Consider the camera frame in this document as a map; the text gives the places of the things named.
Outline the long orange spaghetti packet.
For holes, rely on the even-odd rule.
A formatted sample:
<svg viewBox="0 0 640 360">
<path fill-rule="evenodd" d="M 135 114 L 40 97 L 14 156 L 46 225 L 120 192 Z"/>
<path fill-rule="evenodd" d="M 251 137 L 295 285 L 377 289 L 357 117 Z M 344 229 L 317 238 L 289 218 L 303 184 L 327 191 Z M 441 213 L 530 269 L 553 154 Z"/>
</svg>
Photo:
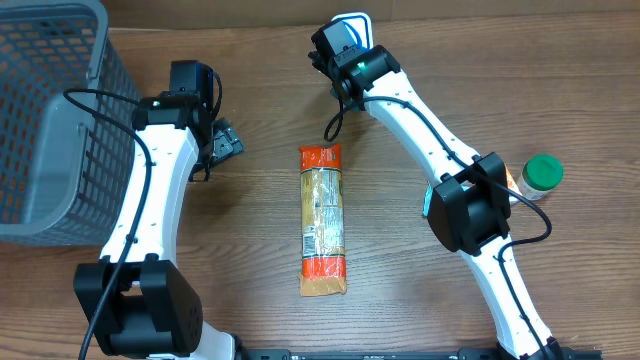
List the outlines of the long orange spaghetti packet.
<svg viewBox="0 0 640 360">
<path fill-rule="evenodd" d="M 301 235 L 303 297 L 347 292 L 342 154 L 339 144 L 302 146 Z"/>
</svg>

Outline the teal snack packet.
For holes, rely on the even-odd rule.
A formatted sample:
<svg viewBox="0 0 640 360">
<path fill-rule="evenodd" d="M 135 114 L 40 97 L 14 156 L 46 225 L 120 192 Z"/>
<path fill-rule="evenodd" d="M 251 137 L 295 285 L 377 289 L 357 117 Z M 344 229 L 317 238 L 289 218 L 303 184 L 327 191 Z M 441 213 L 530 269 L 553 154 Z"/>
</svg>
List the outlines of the teal snack packet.
<svg viewBox="0 0 640 360">
<path fill-rule="evenodd" d="M 433 188 L 429 184 L 424 195 L 423 211 L 422 211 L 422 214 L 424 217 L 427 217 L 429 215 L 432 194 L 433 194 Z"/>
</svg>

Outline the small orange white box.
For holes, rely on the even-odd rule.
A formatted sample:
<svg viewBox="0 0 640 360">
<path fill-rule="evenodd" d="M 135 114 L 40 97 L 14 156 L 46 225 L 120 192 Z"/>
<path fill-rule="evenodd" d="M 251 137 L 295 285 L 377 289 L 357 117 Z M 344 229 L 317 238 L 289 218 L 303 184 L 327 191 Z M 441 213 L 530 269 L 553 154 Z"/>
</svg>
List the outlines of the small orange white box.
<svg viewBox="0 0 640 360">
<path fill-rule="evenodd" d="M 507 187 L 511 191 L 513 191 L 513 192 L 517 193 L 519 196 L 521 196 L 522 193 L 521 193 L 516 181 L 514 180 L 513 176 L 511 175 L 510 171 L 508 169 L 505 169 L 505 172 L 506 172 L 506 178 L 507 178 Z M 513 205 L 515 205 L 515 204 L 517 204 L 519 202 L 519 199 L 517 197 L 515 197 L 514 195 L 510 195 L 509 196 L 509 202 L 510 202 L 510 205 L 513 206 Z"/>
</svg>

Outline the green capped bottle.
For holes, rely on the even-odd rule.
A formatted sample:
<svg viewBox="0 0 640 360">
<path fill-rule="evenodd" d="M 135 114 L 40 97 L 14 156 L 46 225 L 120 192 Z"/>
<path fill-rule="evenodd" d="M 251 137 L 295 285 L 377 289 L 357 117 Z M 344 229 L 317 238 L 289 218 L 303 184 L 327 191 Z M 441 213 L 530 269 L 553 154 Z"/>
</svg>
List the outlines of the green capped bottle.
<svg viewBox="0 0 640 360">
<path fill-rule="evenodd" d="M 516 184 L 526 199 L 535 201 L 557 187 L 563 176 L 564 167 L 556 157 L 538 154 L 525 163 Z"/>
</svg>

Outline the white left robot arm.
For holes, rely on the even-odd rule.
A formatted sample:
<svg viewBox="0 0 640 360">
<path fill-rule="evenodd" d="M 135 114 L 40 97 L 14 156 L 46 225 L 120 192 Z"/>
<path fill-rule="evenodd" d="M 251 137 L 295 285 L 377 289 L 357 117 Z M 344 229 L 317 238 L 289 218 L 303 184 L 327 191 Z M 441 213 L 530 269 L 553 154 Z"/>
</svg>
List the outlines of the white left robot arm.
<svg viewBox="0 0 640 360">
<path fill-rule="evenodd" d="M 244 146 L 220 117 L 220 76 L 196 60 L 174 61 L 170 84 L 134 101 L 122 131 L 135 142 L 120 214 L 96 263 L 77 266 L 74 292 L 88 320 L 78 356 L 96 341 L 131 359 L 244 358 L 237 336 L 208 324 L 200 297 L 176 265 L 186 186 Z"/>
</svg>

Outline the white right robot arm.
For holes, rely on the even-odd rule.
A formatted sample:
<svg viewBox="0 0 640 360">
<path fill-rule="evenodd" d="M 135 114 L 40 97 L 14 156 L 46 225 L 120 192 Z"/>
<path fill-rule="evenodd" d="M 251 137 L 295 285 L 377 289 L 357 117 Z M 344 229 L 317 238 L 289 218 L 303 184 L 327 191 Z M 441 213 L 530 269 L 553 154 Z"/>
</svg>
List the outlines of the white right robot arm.
<svg viewBox="0 0 640 360">
<path fill-rule="evenodd" d="M 471 269 L 493 317 L 503 359 L 559 359 L 558 341 L 537 313 L 519 272 L 508 220 L 519 200 L 496 153 L 480 155 L 456 137 L 416 93 L 400 63 L 371 39 L 363 14 L 336 17 L 311 37 L 312 65 L 331 82 L 340 111 L 357 108 L 381 122 L 421 167 L 431 187 L 427 220 Z"/>
</svg>

